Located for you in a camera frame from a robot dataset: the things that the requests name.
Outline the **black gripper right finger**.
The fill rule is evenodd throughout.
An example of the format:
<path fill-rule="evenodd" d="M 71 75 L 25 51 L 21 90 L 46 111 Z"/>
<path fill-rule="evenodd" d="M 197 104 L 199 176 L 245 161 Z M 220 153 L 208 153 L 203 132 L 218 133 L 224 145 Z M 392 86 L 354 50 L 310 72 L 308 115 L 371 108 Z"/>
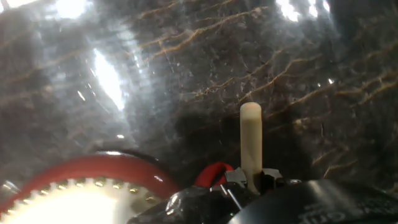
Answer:
<path fill-rule="evenodd" d="M 278 169 L 263 168 L 261 177 L 261 188 L 263 192 L 268 192 L 277 187 L 277 180 L 283 179 Z"/>

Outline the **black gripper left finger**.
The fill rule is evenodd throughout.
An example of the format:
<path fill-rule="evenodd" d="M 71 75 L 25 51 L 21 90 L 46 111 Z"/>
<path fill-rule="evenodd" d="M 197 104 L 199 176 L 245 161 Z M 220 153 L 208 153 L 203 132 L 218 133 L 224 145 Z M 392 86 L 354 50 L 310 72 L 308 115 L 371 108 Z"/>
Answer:
<path fill-rule="evenodd" d="M 226 171 L 211 181 L 211 219 L 230 220 L 259 197 L 242 180 L 228 182 Z"/>

